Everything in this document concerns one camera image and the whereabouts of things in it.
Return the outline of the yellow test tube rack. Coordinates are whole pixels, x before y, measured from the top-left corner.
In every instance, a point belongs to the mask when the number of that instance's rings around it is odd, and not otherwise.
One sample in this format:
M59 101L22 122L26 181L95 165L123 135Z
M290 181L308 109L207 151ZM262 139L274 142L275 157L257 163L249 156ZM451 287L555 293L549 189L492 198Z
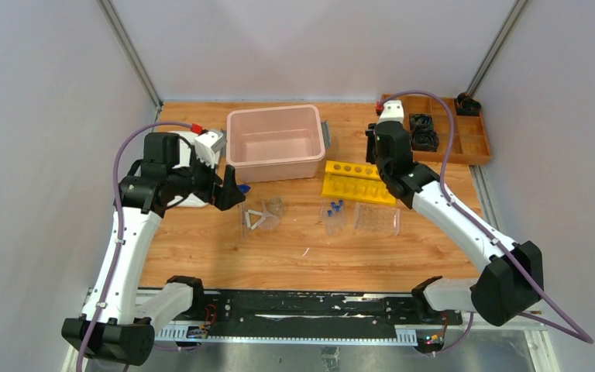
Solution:
M373 165L334 160L325 164L321 196L391 207L397 204Z

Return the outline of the pink plastic storage bin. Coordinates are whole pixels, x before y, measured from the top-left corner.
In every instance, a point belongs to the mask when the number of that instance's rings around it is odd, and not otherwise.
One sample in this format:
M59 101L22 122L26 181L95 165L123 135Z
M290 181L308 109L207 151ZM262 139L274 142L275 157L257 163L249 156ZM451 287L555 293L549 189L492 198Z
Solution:
M314 105L230 112L226 135L226 163L245 184L315 177L331 146Z

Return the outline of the clear test tube blue cap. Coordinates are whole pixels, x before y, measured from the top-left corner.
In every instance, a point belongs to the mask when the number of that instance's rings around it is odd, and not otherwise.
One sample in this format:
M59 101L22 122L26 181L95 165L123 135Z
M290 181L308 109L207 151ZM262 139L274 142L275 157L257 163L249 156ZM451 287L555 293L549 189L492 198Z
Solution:
M347 218L346 218L346 206L345 202L342 199L339 199L336 202L335 211L337 218L339 219L339 225L341 228L346 226Z

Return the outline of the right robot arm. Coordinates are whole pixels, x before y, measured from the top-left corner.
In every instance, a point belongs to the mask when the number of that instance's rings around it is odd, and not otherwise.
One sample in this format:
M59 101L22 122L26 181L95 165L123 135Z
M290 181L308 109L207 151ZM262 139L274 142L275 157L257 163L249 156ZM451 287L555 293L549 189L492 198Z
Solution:
M515 242L455 198L436 172L413 159L400 122L370 124L365 134L366 160L390 195L434 223L480 273L470 280L435 276L413 288L416 320L428 324L443 311L461 311L502 326L542 299L532 287L543 285L542 252L533 242Z

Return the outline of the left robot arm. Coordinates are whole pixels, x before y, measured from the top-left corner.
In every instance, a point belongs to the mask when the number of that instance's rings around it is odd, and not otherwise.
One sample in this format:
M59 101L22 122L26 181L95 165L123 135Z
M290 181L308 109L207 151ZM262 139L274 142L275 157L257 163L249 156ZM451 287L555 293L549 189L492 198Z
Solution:
M226 211L245 200L233 167L218 174L225 137L204 131L149 133L143 156L126 175L114 177L112 235L98 279L76 318L65 319L62 337L78 360L125 367L146 362L157 333L178 315L196 320L206 310L205 290L196 277L175 275L141 305L136 296L153 237L166 212L190 197Z

